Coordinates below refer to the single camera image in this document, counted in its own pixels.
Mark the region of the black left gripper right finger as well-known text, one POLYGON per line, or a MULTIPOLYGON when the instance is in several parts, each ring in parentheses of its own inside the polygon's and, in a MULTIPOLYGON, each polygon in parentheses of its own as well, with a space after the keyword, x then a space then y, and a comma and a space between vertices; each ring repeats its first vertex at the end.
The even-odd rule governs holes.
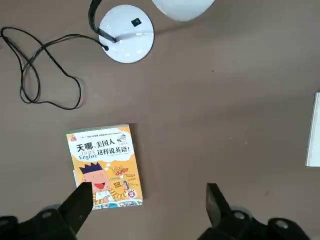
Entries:
POLYGON ((294 221, 274 217, 266 224, 239 209, 232 209, 216 183, 206 184, 205 208, 211 227, 201 240, 309 240, 294 221))

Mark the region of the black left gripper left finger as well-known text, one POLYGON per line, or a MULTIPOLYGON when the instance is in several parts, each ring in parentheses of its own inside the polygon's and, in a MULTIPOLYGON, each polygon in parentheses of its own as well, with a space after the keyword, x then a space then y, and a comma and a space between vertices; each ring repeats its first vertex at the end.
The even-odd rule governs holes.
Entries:
POLYGON ((43 209, 19 222, 15 216, 0 217, 2 240, 75 240, 93 209, 92 184, 81 183, 59 206, 43 209))

